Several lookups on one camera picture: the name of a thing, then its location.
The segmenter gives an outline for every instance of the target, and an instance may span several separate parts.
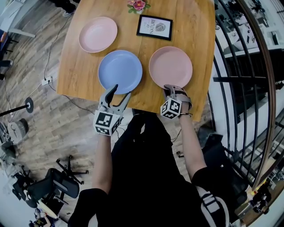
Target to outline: pink flower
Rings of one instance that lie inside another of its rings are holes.
[[[145,7],[145,5],[146,5],[146,2],[144,2],[142,0],[136,0],[135,3],[133,4],[133,7],[137,11],[140,11]]]
[[[135,0],[128,0],[127,2],[129,5],[133,5],[135,3]]]

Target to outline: round base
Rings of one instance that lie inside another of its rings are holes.
[[[25,104],[28,105],[28,107],[26,108],[27,112],[29,114],[31,114],[34,111],[34,103],[33,103],[32,99],[30,97],[28,97],[26,99]]]

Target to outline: framed picture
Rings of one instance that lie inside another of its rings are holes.
[[[173,20],[155,16],[140,15],[136,35],[171,41],[172,29]]]

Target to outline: power strip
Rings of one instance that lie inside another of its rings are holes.
[[[45,79],[43,79],[41,81],[41,84],[44,86],[44,85],[47,85],[48,83],[52,83],[52,76],[49,76],[49,77],[46,77]]]

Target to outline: curved handrail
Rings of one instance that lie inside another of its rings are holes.
[[[259,50],[263,55],[264,63],[266,66],[267,71],[267,77],[268,77],[268,127],[267,127],[267,137],[264,145],[264,154],[262,156],[262,160],[260,163],[259,170],[257,172],[257,176],[254,180],[254,184],[252,186],[252,189],[256,189],[256,187],[261,183],[261,180],[264,180],[268,175],[270,174],[269,170],[261,176],[262,170],[264,168],[265,163],[268,160],[268,156],[270,154],[270,150],[272,147],[272,137],[274,132],[274,125],[275,125],[275,118],[276,118],[276,89],[275,89],[275,79],[274,79],[274,72],[273,72],[273,66],[270,58],[270,53],[267,48],[265,39],[263,37],[263,34],[260,30],[260,27],[254,18],[250,8],[247,6],[244,0],[236,0],[236,2],[240,5],[240,7],[243,10],[243,13],[254,33],[254,36],[256,38],[256,42],[258,44]]]

